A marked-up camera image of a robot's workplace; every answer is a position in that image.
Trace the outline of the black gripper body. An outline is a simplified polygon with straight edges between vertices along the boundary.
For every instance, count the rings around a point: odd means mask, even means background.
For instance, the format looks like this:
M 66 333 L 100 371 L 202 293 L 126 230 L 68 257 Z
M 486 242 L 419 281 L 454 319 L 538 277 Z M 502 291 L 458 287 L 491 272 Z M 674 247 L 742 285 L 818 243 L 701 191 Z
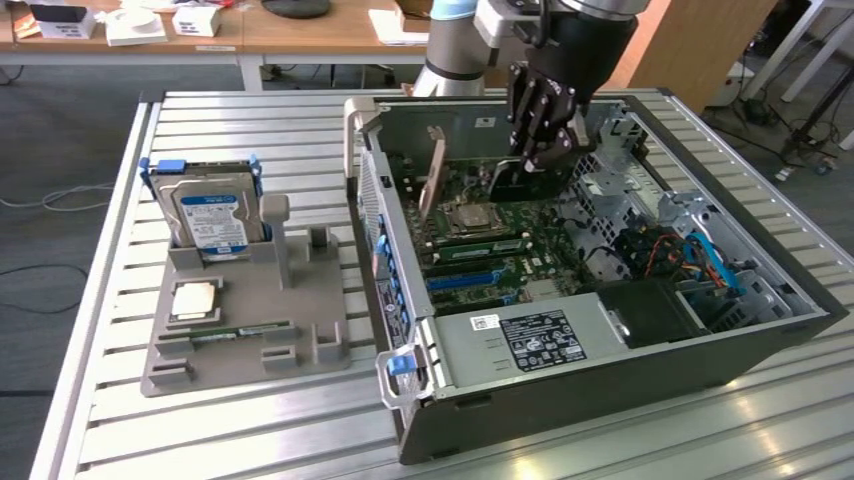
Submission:
M 590 103 L 610 79 L 638 27 L 636 16 L 608 20 L 587 14 L 550 14 L 526 51 L 529 66 L 574 90 L 578 104 Z

